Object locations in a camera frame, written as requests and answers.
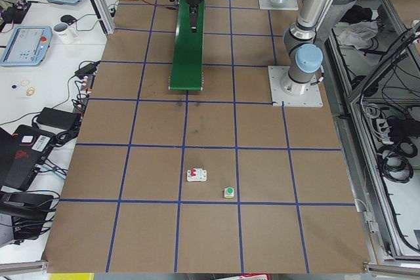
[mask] computer mouse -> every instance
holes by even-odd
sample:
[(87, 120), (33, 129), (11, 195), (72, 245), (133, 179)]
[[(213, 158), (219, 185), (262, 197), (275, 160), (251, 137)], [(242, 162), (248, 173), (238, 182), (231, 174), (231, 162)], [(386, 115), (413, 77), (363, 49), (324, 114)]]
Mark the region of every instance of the computer mouse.
[(77, 19), (74, 16), (70, 16), (69, 14), (66, 14), (61, 17), (60, 21), (67, 23), (69, 26), (71, 26), (74, 22), (77, 21)]

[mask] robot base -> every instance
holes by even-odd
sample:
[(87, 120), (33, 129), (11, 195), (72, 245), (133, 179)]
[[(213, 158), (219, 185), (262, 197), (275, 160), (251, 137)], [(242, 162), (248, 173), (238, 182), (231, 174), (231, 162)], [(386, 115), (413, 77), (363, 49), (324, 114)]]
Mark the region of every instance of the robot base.
[(283, 0), (281, 3), (273, 3), (269, 0), (258, 0), (260, 9), (263, 10), (292, 10), (297, 11), (297, 0)]
[(322, 98), (318, 85), (311, 85), (304, 95), (290, 95), (283, 91), (280, 86), (280, 79), (283, 74), (289, 71), (289, 66), (269, 66), (271, 99), (273, 106), (296, 107), (296, 108), (321, 108)]

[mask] white cloth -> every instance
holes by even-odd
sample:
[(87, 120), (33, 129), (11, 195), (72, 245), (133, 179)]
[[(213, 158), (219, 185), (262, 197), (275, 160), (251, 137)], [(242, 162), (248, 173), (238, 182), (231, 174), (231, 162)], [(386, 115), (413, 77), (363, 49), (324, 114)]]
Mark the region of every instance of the white cloth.
[(354, 46), (356, 49), (368, 49), (372, 40), (378, 34), (375, 21), (359, 22), (350, 25), (338, 36), (340, 45)]

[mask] green conveyor belt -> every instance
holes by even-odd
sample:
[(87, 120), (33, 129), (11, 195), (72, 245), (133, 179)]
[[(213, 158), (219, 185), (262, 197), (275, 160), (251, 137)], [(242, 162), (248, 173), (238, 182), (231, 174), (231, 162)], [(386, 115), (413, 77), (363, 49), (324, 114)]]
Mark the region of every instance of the green conveyor belt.
[(191, 32), (190, 7), (180, 0), (177, 36), (169, 88), (171, 90), (201, 90), (203, 83), (204, 2), (199, 5), (197, 33)]

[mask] red logo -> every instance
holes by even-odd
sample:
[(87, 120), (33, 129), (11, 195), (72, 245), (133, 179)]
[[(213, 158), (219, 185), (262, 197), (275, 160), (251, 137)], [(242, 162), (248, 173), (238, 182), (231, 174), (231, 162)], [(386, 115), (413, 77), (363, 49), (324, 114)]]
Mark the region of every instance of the red logo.
[(23, 157), (25, 157), (27, 159), (29, 157), (29, 155), (25, 151), (22, 151), (22, 150), (16, 151), (16, 155), (14, 156), (15, 160), (21, 159)]

